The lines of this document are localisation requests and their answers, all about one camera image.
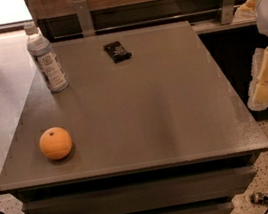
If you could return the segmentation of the left metal bracket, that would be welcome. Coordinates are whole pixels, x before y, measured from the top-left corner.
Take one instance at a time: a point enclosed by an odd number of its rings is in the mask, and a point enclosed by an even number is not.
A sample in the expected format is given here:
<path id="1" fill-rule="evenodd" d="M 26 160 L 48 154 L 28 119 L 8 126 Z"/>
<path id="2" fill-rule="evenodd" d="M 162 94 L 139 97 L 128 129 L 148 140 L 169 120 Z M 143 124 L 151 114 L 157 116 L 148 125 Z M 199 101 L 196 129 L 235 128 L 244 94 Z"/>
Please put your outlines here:
<path id="1" fill-rule="evenodd" d="M 75 13 L 77 13 L 77 19 L 79 21 L 83 36 L 93 36 L 96 33 L 96 30 L 94 30 L 91 11 L 89 11 L 87 0 L 75 1 L 73 5 L 75 6 Z"/>

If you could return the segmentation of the orange fruit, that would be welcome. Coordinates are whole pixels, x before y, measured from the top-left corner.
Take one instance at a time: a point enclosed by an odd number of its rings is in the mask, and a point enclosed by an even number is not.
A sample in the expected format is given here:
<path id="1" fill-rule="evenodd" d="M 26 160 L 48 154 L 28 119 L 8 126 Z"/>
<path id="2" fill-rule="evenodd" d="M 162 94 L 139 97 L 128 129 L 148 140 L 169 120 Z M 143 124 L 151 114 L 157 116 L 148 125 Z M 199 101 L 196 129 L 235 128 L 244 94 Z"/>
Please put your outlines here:
<path id="1" fill-rule="evenodd" d="M 71 136 L 66 129 L 49 128 L 40 137 L 39 148 L 49 160 L 63 159 L 71 152 Z"/>

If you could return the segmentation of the clear plastic water bottle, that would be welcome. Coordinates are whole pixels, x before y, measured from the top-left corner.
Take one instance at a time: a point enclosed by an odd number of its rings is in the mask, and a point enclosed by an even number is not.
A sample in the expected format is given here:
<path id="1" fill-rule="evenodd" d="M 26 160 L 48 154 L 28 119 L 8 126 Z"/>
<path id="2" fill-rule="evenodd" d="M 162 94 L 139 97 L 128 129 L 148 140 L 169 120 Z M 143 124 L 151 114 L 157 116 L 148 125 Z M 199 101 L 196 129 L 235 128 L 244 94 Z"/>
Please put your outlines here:
<path id="1" fill-rule="evenodd" d="M 52 92 L 63 91 L 69 83 L 51 42 L 39 32 L 36 24 L 32 21 L 25 23 L 24 29 L 28 36 L 26 48 L 45 84 Z"/>

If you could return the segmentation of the upper grey drawer front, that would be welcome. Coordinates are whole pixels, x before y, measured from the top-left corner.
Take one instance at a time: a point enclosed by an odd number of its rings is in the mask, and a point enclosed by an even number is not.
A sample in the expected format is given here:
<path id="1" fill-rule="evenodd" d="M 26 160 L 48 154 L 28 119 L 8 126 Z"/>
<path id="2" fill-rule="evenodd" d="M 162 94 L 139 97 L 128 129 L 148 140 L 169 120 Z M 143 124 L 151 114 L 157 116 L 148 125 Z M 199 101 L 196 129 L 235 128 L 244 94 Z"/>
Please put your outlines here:
<path id="1" fill-rule="evenodd" d="M 130 185 L 25 203 L 26 214 L 126 214 L 243 193 L 251 167 Z"/>

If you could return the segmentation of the black rxbar chocolate bar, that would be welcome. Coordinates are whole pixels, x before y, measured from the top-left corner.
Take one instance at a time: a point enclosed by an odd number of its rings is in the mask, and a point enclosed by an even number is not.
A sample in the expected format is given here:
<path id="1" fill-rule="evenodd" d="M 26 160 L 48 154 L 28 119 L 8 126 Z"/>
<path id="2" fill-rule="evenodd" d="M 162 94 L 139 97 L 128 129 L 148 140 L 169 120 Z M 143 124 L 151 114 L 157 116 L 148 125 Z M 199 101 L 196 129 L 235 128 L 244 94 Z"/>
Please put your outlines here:
<path id="1" fill-rule="evenodd" d="M 110 55 L 114 63 L 120 63 L 121 61 L 132 57 L 132 53 L 125 50 L 119 41 L 109 43 L 105 45 L 103 49 L 106 51 L 106 53 L 108 53 L 108 55 Z"/>

